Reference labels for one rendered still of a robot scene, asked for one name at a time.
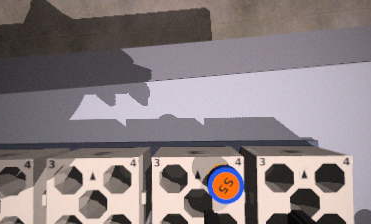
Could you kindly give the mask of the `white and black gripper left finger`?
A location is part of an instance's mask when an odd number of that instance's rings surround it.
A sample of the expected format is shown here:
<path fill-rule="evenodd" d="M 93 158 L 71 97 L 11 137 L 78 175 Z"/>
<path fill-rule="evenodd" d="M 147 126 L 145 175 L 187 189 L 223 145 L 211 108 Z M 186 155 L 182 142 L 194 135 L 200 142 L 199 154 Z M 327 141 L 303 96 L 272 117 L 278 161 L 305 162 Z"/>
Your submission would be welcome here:
<path fill-rule="evenodd" d="M 204 224 L 221 224 L 217 212 L 204 210 Z"/>

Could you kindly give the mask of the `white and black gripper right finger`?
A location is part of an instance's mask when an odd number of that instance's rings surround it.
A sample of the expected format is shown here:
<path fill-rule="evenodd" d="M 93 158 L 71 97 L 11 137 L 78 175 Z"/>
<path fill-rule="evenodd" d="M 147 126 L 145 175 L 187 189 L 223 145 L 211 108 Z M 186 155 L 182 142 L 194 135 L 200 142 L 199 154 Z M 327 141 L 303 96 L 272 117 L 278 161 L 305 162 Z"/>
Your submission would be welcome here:
<path fill-rule="evenodd" d="M 288 224 L 318 224 L 303 210 L 291 210 L 287 214 L 287 222 Z"/>

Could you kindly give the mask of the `cream bucket adapter with holes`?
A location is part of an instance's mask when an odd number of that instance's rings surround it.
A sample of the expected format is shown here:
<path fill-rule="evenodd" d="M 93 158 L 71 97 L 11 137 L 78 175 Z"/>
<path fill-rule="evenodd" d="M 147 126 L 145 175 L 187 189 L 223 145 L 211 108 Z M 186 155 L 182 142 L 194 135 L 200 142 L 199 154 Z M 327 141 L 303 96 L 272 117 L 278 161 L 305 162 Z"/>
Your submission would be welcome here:
<path fill-rule="evenodd" d="M 152 224 L 204 224 L 204 209 L 233 217 L 218 214 L 221 224 L 245 224 L 244 191 L 231 204 L 208 191 L 208 172 L 216 164 L 234 167 L 244 181 L 243 156 L 231 146 L 160 147 L 152 157 Z"/>
<path fill-rule="evenodd" d="M 291 210 L 354 224 L 352 156 L 315 146 L 241 146 L 241 155 L 245 224 L 287 224 Z"/>
<path fill-rule="evenodd" d="M 151 147 L 80 148 L 47 159 L 47 224 L 150 220 Z"/>
<path fill-rule="evenodd" d="M 46 159 L 69 151 L 0 149 L 0 224 L 47 224 Z"/>

